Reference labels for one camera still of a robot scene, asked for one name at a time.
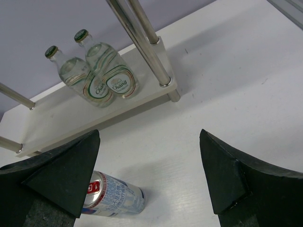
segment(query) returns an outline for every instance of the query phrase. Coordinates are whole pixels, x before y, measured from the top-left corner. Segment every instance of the white table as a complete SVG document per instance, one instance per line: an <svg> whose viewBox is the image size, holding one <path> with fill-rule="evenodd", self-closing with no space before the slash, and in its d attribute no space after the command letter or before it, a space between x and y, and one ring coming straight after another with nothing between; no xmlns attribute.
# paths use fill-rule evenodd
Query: white table
<svg viewBox="0 0 303 227"><path fill-rule="evenodd" d="M145 189L130 218L76 227L219 227L202 167L202 128L303 172L303 31L265 0L218 0L158 32L182 93L100 131L95 169ZM0 164L17 159L1 151Z"/></svg>

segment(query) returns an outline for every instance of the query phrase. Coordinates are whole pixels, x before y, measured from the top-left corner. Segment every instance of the metal pole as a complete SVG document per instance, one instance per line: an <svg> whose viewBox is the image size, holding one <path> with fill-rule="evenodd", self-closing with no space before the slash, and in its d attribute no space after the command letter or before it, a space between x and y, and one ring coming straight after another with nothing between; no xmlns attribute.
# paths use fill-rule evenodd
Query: metal pole
<svg viewBox="0 0 303 227"><path fill-rule="evenodd" d="M170 100L174 103L180 100L181 96L177 90L173 90L167 94Z"/></svg>
<svg viewBox="0 0 303 227"><path fill-rule="evenodd" d="M0 147L15 151L18 154L21 152L23 145L0 136Z"/></svg>
<svg viewBox="0 0 303 227"><path fill-rule="evenodd" d="M162 86L168 85L171 78L167 74L151 45L146 40L131 10L120 0L107 0L107 2L139 50L142 57L145 59L152 72L155 74L160 84Z"/></svg>
<svg viewBox="0 0 303 227"><path fill-rule="evenodd" d="M9 87L5 86L4 84L0 83L0 92L5 94L6 96L16 100L17 102L21 103L22 105L27 106L30 110L35 107L35 103L30 101L28 98L20 95L16 91L10 89Z"/></svg>
<svg viewBox="0 0 303 227"><path fill-rule="evenodd" d="M156 44L159 40L155 30L153 29L149 19L147 18L140 2L138 0L128 0L130 7L137 16L139 22L142 25L143 30L151 44Z"/></svg>

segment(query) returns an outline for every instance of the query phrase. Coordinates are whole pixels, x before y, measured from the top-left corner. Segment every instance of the chang bottle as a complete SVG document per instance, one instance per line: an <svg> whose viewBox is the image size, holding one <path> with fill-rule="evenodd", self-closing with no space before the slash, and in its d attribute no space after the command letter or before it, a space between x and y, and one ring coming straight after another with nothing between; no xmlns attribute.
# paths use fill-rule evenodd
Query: chang bottle
<svg viewBox="0 0 303 227"><path fill-rule="evenodd" d="M113 102L112 91L102 83L101 78L91 72L84 60L68 57L56 46L48 48L45 56L56 64L59 77L64 84L86 101L98 107L106 107Z"/></svg>
<svg viewBox="0 0 303 227"><path fill-rule="evenodd" d="M122 98L132 98L139 91L139 83L132 70L110 45L96 42L85 29L80 30L74 40L85 48L85 59L90 69L102 77L113 92Z"/></svg>

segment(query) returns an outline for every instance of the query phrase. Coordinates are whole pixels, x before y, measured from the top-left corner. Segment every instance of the bottle cap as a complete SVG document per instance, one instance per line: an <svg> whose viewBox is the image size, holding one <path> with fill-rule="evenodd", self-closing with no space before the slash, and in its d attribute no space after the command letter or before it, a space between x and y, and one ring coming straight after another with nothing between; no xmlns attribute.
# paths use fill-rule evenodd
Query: bottle cap
<svg viewBox="0 0 303 227"><path fill-rule="evenodd" d="M51 46L50 48L48 48L45 51L45 56L46 58L50 59L51 57L54 56L54 54L58 51L58 47L57 46Z"/></svg>
<svg viewBox="0 0 303 227"><path fill-rule="evenodd" d="M80 43L88 35L89 35L89 32L85 29L82 29L76 33L76 35L74 36L74 40L76 41L76 43Z"/></svg>

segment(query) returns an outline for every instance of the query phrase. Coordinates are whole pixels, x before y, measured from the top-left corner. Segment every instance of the white shelf board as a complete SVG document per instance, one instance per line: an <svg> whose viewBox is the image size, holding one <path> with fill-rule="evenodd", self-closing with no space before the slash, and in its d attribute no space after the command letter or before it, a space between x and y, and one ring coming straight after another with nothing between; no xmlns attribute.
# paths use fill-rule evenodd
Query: white shelf board
<svg viewBox="0 0 303 227"><path fill-rule="evenodd" d="M177 83L162 40L153 49L172 78L168 87L160 87L147 63L135 46L131 45L120 54L139 80L138 95L127 100L116 98L110 106L98 108L61 83L46 91L44 96L38 97L34 110L25 111L23 106L17 106L7 111L2 121L13 134L3 136L23 144L18 157L35 151L46 151L94 129L94 126L102 122L175 90Z"/></svg>

